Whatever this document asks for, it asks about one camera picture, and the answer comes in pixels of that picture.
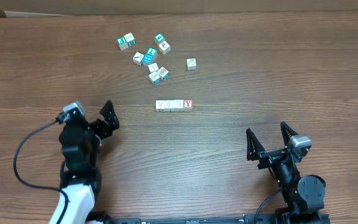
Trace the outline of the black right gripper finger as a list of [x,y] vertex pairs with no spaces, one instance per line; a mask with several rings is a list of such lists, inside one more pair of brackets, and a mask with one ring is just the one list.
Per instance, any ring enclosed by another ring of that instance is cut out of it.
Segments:
[[289,127],[289,125],[287,125],[287,123],[284,121],[280,123],[280,129],[282,132],[283,142],[285,146],[288,144],[292,136],[298,135],[298,133],[294,131],[291,127]]
[[247,160],[256,161],[265,153],[264,147],[261,145],[255,134],[250,128],[246,130],[247,136]]

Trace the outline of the wooden A airplane block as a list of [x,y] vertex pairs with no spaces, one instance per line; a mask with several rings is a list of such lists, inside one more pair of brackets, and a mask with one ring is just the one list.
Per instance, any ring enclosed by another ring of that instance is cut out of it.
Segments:
[[156,111],[165,111],[165,100],[156,100],[155,109]]

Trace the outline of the red-edged wooden letter block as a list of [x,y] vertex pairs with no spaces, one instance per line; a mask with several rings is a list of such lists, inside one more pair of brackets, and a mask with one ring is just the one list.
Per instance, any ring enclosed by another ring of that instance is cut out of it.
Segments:
[[175,110],[175,100],[165,100],[165,111]]

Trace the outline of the yellow-edged wooden block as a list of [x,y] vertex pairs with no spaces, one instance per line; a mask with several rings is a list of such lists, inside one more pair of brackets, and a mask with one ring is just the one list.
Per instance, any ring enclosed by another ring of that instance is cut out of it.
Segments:
[[183,100],[174,100],[174,111],[183,111],[184,104]]

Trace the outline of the green B wooden block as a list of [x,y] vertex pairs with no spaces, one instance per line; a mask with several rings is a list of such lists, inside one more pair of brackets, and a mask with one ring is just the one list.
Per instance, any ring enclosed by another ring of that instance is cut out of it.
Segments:
[[183,100],[183,110],[192,111],[193,109],[193,100]]

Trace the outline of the wooden E letter block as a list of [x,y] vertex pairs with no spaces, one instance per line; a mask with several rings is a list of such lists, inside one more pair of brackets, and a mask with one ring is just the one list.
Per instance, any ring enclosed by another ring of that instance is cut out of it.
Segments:
[[196,59],[195,58],[188,58],[186,60],[186,66],[187,66],[187,70],[196,70]]

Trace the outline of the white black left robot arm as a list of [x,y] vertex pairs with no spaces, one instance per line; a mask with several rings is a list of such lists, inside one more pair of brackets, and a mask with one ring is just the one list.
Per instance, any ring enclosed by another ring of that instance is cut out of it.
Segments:
[[65,126],[58,140],[65,160],[60,168],[60,198],[50,223],[111,223],[106,212],[95,212],[101,191],[98,167],[102,140],[119,129],[113,104],[108,100],[99,112],[103,119],[88,122],[79,101],[63,108],[57,118]]

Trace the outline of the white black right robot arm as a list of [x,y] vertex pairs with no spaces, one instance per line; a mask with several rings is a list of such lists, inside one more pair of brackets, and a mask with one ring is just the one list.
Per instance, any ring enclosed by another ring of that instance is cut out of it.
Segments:
[[[326,182],[318,175],[302,177],[297,163],[309,153],[311,139],[294,131],[286,122],[280,123],[284,148],[267,152],[251,129],[246,130],[247,160],[258,161],[259,169],[268,169],[278,184],[278,190],[266,198],[257,209],[254,223],[329,223],[328,215],[320,213],[324,208]],[[285,206],[278,208],[267,218],[260,212],[267,202],[282,194]]]

